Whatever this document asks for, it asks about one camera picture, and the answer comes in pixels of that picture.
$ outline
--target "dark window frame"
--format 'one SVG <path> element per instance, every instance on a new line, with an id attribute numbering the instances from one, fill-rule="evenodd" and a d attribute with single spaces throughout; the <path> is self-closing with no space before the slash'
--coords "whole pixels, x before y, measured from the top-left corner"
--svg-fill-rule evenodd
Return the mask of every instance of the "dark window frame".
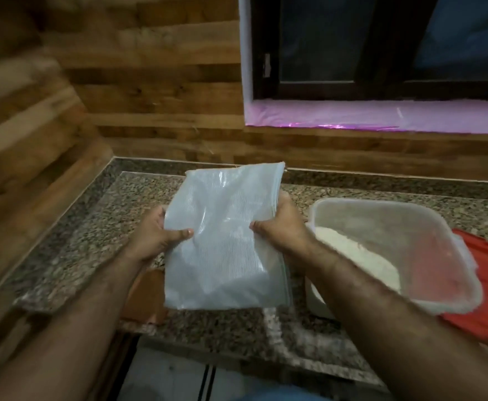
<path id="1" fill-rule="evenodd" d="M 281 2 L 251 0 L 255 99 L 488 100 L 488 80 L 408 80 L 438 0 L 377 0 L 353 81 L 281 82 Z"/>

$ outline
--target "floor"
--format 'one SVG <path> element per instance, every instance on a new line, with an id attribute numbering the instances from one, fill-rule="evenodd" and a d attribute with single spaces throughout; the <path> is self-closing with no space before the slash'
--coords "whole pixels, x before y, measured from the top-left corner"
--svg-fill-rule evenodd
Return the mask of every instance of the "floor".
<path id="1" fill-rule="evenodd" d="M 233 401 L 279 386 L 274 381 L 139 347 L 123 382 L 118 401 Z M 343 396 L 334 396 L 332 399 L 392 400 L 388 395 L 361 393 L 357 388 L 342 392 Z"/>

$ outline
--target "wooden wall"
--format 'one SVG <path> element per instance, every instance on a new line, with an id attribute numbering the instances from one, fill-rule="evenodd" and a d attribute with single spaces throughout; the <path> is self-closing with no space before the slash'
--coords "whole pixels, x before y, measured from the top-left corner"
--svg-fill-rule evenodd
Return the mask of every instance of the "wooden wall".
<path id="1" fill-rule="evenodd" d="M 0 279 L 112 157 L 59 64 L 38 46 L 32 19 L 0 8 L 0 22 L 14 13 L 26 26 L 18 38 L 5 30 L 0 48 Z"/>
<path id="2" fill-rule="evenodd" d="M 485 135 L 245 127 L 237 0 L 100 1 L 43 38 L 116 155 L 488 180 Z"/>

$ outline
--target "plastic bag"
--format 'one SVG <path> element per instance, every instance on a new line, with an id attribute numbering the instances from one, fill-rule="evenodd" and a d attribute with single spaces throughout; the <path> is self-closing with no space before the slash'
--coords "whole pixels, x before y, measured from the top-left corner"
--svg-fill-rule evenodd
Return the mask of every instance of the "plastic bag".
<path id="1" fill-rule="evenodd" d="M 275 215 L 284 163 L 186 172 L 167 229 L 194 236 L 166 254 L 165 305 L 225 310 L 290 305 L 283 256 L 249 229 Z"/>

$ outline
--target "pink plastic sheet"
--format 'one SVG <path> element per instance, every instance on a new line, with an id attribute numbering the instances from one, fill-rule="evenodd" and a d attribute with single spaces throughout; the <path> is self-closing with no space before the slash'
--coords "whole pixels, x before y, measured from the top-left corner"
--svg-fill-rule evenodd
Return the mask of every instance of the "pink plastic sheet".
<path id="1" fill-rule="evenodd" d="M 488 101 L 290 101 L 245 103 L 246 125 L 488 134 Z"/>

